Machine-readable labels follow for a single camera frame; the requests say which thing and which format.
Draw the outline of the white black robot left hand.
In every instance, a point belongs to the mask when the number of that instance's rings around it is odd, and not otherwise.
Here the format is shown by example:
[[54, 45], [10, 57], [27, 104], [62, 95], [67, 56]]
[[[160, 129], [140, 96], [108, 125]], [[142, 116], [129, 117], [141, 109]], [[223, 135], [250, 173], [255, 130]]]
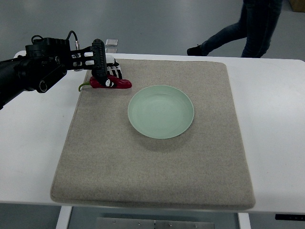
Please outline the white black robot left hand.
[[106, 85], [108, 74], [123, 79], [119, 63], [111, 55], [106, 55], [104, 51], [79, 50], [71, 56], [73, 58], [72, 66], [75, 71], [90, 70], [91, 76], [101, 85]]

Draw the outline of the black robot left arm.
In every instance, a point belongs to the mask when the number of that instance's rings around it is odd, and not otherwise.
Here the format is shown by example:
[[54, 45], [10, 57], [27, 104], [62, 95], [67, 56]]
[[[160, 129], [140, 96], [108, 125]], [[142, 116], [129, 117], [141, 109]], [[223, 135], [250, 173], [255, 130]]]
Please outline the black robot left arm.
[[24, 91], [45, 93], [68, 70], [92, 70], [94, 78], [106, 85], [105, 46], [95, 39], [92, 45], [71, 50], [69, 39], [43, 38], [35, 35], [26, 46], [26, 55], [0, 63], [0, 105], [3, 107]]

